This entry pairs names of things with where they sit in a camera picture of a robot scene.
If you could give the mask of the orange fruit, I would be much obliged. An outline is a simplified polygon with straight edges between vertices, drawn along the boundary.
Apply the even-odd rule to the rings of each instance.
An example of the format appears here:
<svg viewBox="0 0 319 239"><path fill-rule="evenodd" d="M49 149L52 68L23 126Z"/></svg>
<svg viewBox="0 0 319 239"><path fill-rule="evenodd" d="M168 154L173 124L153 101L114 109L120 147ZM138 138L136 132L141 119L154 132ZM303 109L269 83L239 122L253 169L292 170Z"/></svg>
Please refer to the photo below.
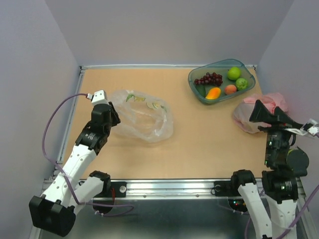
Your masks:
<svg viewBox="0 0 319 239"><path fill-rule="evenodd" d="M220 95L221 95L221 89L219 87L215 87L209 90L205 98L208 100L215 100L219 98Z"/></svg>

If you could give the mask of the red grape bunch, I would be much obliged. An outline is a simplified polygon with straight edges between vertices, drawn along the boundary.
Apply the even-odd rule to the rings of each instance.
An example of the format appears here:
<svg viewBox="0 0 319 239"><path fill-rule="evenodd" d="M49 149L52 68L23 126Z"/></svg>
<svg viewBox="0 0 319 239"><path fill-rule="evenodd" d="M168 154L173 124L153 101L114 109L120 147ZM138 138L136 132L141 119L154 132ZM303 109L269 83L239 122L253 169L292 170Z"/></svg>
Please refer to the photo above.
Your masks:
<svg viewBox="0 0 319 239"><path fill-rule="evenodd" d="M215 72L207 72L203 77L195 79L194 83L196 85L213 85L219 87L223 84L223 78L222 75Z"/></svg>

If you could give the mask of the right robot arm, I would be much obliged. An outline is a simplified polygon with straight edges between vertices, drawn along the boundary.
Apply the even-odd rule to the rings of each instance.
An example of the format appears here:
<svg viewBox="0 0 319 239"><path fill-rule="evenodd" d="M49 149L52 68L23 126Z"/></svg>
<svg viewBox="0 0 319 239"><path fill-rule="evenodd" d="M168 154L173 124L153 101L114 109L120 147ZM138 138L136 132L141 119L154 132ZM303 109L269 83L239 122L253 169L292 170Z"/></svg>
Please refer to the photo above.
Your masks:
<svg viewBox="0 0 319 239"><path fill-rule="evenodd" d="M295 239L297 178L307 175L310 162L302 149L293 147L302 124L279 107L271 113L260 100L255 102L249 121L267 124L258 126L258 130L267 134L265 165L268 170L262 172L262 186L269 210L264 207L250 170L235 171L229 188L244 200L258 239Z"/></svg>

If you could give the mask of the small peach fruit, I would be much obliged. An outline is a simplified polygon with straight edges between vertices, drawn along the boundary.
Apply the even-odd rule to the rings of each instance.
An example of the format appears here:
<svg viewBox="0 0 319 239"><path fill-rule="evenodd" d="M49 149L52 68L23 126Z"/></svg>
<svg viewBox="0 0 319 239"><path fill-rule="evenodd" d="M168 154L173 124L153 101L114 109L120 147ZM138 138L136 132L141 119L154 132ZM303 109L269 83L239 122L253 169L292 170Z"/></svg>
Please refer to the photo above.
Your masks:
<svg viewBox="0 0 319 239"><path fill-rule="evenodd" d="M235 85L227 85L224 89L226 95L234 94L237 92L237 87Z"/></svg>

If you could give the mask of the dark green fruit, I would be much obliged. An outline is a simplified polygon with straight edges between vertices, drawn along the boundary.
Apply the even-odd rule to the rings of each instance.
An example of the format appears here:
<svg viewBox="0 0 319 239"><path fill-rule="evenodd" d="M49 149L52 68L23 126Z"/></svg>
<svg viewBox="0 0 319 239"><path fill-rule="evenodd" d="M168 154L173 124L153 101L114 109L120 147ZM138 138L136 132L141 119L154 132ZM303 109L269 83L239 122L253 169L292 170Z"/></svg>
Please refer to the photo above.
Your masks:
<svg viewBox="0 0 319 239"><path fill-rule="evenodd" d="M199 95L204 98L206 97L206 89L204 85L196 85L195 88L198 91Z"/></svg>

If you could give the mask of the green apple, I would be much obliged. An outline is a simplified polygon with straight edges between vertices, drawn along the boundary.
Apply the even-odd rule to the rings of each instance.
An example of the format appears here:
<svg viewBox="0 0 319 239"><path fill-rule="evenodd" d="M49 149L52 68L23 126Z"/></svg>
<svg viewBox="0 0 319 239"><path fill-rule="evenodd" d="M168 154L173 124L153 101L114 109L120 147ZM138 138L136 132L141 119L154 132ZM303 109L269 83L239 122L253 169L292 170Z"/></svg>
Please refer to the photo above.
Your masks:
<svg viewBox="0 0 319 239"><path fill-rule="evenodd" d="M241 76L241 69L239 67L232 67L227 72L227 78L231 81L236 81Z"/></svg>

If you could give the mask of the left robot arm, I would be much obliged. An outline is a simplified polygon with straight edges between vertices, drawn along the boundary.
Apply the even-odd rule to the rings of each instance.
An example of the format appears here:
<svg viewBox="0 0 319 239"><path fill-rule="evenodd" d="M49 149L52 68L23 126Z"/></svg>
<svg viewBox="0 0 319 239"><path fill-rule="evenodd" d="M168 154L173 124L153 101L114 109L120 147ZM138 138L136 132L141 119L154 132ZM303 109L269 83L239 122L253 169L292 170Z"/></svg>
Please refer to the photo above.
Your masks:
<svg viewBox="0 0 319 239"><path fill-rule="evenodd" d="M99 171L78 186L82 174L107 143L111 128L120 118L111 102L93 101L91 119L75 141L72 152L52 184L29 202L32 223L35 227L65 237L76 220L76 215L94 196L110 193L110 176Z"/></svg>

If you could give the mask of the clear plastic bag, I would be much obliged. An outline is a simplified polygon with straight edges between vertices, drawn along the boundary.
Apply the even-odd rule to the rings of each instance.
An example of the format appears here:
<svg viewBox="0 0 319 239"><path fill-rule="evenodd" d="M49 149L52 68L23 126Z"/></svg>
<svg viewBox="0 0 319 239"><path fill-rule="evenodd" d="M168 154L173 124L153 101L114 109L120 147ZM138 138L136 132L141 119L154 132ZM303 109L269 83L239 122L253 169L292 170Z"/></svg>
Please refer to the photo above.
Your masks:
<svg viewBox="0 0 319 239"><path fill-rule="evenodd" d="M120 136L157 143L170 138L174 132L172 111L163 99L134 90L117 90L109 95L121 123L113 128ZM150 109L147 102L157 102Z"/></svg>

